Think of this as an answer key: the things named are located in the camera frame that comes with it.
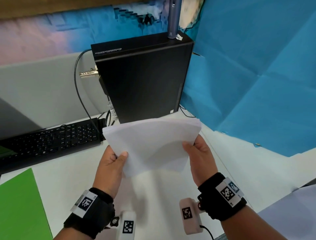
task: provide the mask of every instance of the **gray partition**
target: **gray partition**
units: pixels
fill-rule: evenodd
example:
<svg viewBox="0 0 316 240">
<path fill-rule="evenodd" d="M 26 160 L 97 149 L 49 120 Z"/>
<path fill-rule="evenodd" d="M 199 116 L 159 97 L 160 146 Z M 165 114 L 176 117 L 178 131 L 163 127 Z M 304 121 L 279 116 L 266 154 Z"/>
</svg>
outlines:
<svg viewBox="0 0 316 240">
<path fill-rule="evenodd" d="M 73 79 L 78 55 L 0 66 L 0 139 L 87 117 Z M 77 67 L 78 90 L 90 115 L 109 109 L 98 78 L 79 77 L 94 65 L 87 52 Z"/>
</svg>

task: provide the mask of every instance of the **blue paper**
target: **blue paper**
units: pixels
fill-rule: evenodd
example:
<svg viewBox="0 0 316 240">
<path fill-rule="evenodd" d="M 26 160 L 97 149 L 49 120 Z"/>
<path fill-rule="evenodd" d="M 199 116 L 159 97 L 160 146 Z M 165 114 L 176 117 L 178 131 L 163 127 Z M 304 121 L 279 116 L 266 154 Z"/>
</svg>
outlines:
<svg viewBox="0 0 316 240">
<path fill-rule="evenodd" d="M 316 1 L 206 1 L 181 104 L 284 156 L 316 147 Z"/>
</svg>

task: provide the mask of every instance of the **green notebook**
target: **green notebook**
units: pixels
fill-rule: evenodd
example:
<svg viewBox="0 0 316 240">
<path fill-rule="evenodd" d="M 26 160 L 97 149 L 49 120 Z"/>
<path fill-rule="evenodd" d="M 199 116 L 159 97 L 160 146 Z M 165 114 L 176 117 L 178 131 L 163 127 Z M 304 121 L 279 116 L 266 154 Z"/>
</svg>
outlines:
<svg viewBox="0 0 316 240">
<path fill-rule="evenodd" d="M 53 239 L 31 168 L 0 185 L 0 239 Z"/>
</svg>

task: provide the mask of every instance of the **keyboard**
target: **keyboard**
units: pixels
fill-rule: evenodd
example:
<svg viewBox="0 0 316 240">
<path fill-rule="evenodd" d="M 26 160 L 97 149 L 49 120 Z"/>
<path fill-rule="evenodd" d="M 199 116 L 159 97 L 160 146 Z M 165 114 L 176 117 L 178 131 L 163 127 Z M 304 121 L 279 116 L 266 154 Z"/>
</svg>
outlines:
<svg viewBox="0 0 316 240">
<path fill-rule="evenodd" d="M 92 120 L 102 133 L 104 118 Z M 16 154 L 0 158 L 0 174 L 98 146 L 102 140 L 90 120 L 4 139 L 0 146 Z"/>
</svg>

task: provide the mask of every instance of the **white desk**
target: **white desk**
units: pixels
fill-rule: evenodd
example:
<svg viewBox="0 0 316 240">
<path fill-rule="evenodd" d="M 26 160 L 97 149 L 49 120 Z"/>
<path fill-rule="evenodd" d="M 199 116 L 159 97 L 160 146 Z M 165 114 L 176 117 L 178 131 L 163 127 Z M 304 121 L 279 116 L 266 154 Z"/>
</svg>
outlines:
<svg viewBox="0 0 316 240">
<path fill-rule="evenodd" d="M 167 117 L 186 118 L 181 111 Z M 213 132 L 206 126 L 203 126 L 201 135 L 212 145 L 219 171 L 234 179 L 256 211 L 316 177 L 316 161 L 311 158 L 316 155 L 316 150 L 285 158 Z M 98 147 L 32 166 L 53 236 L 63 227 L 70 208 L 83 190 L 91 187 L 107 145 L 104 141 Z M 2 175 L 0 184 L 24 170 Z M 156 170 L 123 179 L 114 204 L 117 214 L 122 210 L 136 212 L 137 240 L 209 239 L 206 231 L 186 236 L 183 230 L 179 200 L 186 197 L 197 199 L 198 195 L 188 161 L 181 173 Z M 214 237 L 223 233 L 219 221 L 212 220 L 206 213 L 201 214 L 201 219 Z M 97 239 L 115 238 L 112 230 L 106 230 Z"/>
</svg>

